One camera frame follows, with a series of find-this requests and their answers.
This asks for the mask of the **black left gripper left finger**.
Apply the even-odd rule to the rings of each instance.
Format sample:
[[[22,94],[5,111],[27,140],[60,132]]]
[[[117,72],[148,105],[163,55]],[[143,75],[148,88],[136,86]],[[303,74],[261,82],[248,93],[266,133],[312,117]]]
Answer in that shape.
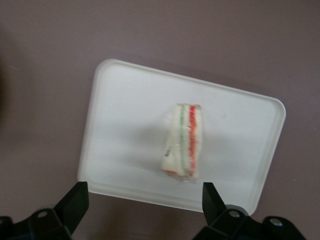
[[[35,211],[14,223],[9,216],[0,217],[2,240],[71,240],[89,208],[86,181],[77,182],[53,207]]]

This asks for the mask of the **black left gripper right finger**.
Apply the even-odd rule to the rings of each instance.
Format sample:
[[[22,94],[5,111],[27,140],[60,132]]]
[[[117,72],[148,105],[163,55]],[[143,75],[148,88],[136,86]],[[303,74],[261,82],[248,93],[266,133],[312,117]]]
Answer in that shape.
[[[258,222],[241,207],[226,205],[214,184],[202,186],[202,210],[207,225],[195,240],[303,240],[303,234],[288,219],[267,216]]]

